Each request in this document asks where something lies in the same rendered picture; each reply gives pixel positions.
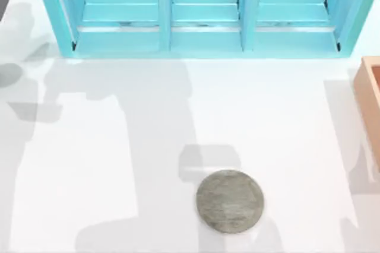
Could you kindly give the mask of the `grey round stone coaster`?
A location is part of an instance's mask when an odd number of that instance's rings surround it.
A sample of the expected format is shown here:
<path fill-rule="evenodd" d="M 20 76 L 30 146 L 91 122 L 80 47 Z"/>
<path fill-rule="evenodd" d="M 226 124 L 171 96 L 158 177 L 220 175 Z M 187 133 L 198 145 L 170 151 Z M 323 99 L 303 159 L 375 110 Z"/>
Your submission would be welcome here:
<path fill-rule="evenodd" d="M 252 177 L 232 169 L 218 170 L 202 180 L 195 204 L 200 219 L 225 234 L 238 234 L 253 228 L 261 219 L 264 193 Z"/>

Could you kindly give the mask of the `light blue rack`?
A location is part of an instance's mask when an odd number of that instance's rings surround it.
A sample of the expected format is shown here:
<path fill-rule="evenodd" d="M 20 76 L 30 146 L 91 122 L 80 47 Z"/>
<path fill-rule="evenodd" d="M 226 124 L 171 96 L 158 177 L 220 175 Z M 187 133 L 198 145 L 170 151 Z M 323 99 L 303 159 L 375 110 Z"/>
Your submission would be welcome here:
<path fill-rule="evenodd" d="M 374 0 L 43 0 L 62 56 L 346 58 Z"/>

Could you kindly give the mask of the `salmon-coloured shallow box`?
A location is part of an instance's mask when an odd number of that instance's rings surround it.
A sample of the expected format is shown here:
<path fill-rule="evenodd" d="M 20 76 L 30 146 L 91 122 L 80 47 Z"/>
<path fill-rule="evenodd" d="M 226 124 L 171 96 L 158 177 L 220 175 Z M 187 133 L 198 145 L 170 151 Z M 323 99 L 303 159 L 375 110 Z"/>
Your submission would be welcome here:
<path fill-rule="evenodd" d="M 353 85 L 373 157 L 380 171 L 380 56 L 362 57 Z"/>

